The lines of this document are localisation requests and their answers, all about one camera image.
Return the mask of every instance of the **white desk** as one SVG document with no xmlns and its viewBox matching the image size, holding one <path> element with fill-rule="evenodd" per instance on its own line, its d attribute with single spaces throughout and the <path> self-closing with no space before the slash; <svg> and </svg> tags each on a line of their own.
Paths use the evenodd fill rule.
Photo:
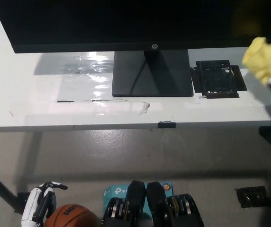
<svg viewBox="0 0 271 227">
<path fill-rule="evenodd" d="M 189 50 L 190 65 L 198 60 L 228 59 L 232 65 L 242 67 L 245 49 Z M 98 59 L 106 55 L 111 60 L 113 54 L 92 52 L 82 56 Z M 15 54 L 0 23 L 0 131 L 156 128 L 163 121 L 176 122 L 178 128 L 271 124 L 271 92 L 246 70 L 241 71 L 248 91 L 239 92 L 240 98 L 207 100 L 195 94 L 189 98 L 118 101 L 111 96 L 111 72 L 67 73 L 68 68 L 75 72 L 80 64 L 74 59 L 77 55 Z M 99 83 L 104 88 L 97 88 Z M 99 98 L 107 101 L 91 100 Z M 144 102 L 150 104 L 146 113 Z"/>
</svg>

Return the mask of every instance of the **monitor stand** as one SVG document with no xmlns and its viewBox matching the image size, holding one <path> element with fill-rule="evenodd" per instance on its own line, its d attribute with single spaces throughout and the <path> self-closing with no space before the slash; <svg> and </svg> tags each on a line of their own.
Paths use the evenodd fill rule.
<svg viewBox="0 0 271 227">
<path fill-rule="evenodd" d="M 115 52 L 112 96 L 193 96 L 188 51 Z"/>
</svg>

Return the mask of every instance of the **yellow cloth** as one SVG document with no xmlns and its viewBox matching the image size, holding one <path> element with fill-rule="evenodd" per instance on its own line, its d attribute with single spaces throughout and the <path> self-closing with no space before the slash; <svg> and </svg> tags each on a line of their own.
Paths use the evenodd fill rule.
<svg viewBox="0 0 271 227">
<path fill-rule="evenodd" d="M 242 64 L 264 85 L 268 84 L 271 77 L 271 44 L 266 43 L 266 38 L 257 37 L 253 40 L 245 52 Z"/>
</svg>

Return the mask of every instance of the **plastic sheet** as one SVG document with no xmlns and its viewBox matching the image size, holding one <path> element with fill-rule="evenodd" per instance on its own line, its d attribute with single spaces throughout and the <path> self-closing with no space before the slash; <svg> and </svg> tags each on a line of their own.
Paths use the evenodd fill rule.
<svg viewBox="0 0 271 227">
<path fill-rule="evenodd" d="M 67 54 L 57 101 L 116 100 L 111 94 L 113 62 L 114 52 Z"/>
</svg>

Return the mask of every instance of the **blue object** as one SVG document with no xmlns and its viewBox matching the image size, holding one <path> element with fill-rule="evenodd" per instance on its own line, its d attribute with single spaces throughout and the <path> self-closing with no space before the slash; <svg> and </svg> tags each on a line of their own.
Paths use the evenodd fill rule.
<svg viewBox="0 0 271 227">
<path fill-rule="evenodd" d="M 160 184 L 163 186 L 166 197 L 173 196 L 173 190 L 172 190 L 171 182 L 160 182 Z M 105 213 L 108 202 L 112 197 L 119 197 L 119 198 L 125 198 L 126 197 L 128 186 L 129 186 L 128 184 L 116 184 L 116 185 L 112 185 L 112 186 L 108 187 L 104 191 L 104 195 L 103 195 L 104 196 L 103 214 Z M 152 218 L 151 212 L 150 212 L 149 207 L 148 207 L 147 198 L 145 199 L 145 205 L 143 207 L 143 214 L 144 214 L 145 217 Z"/>
</svg>

